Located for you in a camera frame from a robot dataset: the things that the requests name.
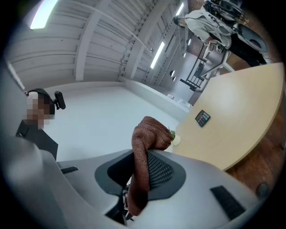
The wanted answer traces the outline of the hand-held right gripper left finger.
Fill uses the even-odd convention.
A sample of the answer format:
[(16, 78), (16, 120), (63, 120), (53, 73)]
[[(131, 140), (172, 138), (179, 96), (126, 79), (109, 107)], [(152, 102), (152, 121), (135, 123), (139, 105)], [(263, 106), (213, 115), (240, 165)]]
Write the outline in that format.
[(131, 149), (57, 164), (84, 200), (110, 219), (127, 224), (123, 191), (134, 172)]

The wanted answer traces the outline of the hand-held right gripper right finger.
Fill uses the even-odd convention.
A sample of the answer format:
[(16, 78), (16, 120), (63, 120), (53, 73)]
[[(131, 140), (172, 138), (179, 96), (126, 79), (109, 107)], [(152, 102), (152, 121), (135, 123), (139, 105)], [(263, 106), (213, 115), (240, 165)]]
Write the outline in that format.
[(263, 204), (214, 165), (159, 150), (150, 154), (171, 166), (173, 174), (149, 193), (138, 229), (241, 229)]

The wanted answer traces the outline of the brown knitted cloth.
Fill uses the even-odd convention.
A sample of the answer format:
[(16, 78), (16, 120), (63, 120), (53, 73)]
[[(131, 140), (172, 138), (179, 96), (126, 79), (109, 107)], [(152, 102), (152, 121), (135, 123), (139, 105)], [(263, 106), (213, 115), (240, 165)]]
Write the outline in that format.
[(155, 118), (146, 116), (135, 127), (131, 146), (134, 153), (134, 173), (127, 195), (128, 211), (138, 216), (147, 205), (149, 172), (147, 150), (166, 150), (173, 141), (170, 130)]

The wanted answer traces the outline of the black calculator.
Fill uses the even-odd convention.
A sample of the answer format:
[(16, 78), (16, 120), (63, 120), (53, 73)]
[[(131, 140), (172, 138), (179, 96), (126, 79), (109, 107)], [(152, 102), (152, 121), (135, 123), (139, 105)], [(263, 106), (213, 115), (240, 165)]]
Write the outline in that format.
[(204, 110), (201, 110), (196, 116), (195, 120), (200, 127), (204, 127), (205, 124), (210, 120), (210, 115), (208, 115)]

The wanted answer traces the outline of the flower plant in cream pot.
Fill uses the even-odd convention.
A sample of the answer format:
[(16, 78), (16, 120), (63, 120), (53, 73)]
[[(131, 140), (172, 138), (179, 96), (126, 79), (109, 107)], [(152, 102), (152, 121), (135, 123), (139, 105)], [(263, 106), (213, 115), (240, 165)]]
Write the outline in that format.
[(179, 135), (177, 135), (174, 130), (169, 129), (169, 131), (172, 135), (171, 145), (177, 146), (181, 142), (181, 137)]

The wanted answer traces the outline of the person with headset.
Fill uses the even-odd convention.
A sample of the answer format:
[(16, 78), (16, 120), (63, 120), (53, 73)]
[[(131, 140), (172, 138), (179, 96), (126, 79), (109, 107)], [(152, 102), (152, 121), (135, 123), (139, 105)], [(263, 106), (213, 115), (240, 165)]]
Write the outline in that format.
[(50, 152), (54, 159), (57, 158), (58, 144), (49, 137), (44, 130), (38, 129), (36, 125), (28, 125), (24, 120), (21, 121), (16, 136), (36, 144), (40, 150)]

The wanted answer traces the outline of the black metal railing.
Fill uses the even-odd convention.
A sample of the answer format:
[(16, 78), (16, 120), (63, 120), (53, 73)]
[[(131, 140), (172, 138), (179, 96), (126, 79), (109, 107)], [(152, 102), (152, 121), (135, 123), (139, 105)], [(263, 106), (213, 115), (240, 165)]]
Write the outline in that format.
[(188, 76), (186, 79), (180, 79), (182, 83), (189, 86), (194, 92), (203, 91), (211, 76), (212, 62), (204, 57), (205, 53), (207, 56), (210, 54), (210, 52), (207, 51), (207, 48), (208, 46), (202, 45)]

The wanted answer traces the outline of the grey shell chair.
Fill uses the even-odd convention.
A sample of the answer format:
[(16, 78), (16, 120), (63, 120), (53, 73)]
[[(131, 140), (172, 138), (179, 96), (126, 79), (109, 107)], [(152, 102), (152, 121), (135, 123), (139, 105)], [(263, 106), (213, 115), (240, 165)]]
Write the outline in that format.
[(259, 52), (266, 53), (269, 51), (269, 47), (263, 40), (263, 38), (254, 30), (243, 24), (238, 24), (237, 36), (241, 41), (248, 44), (250, 47), (254, 48)]

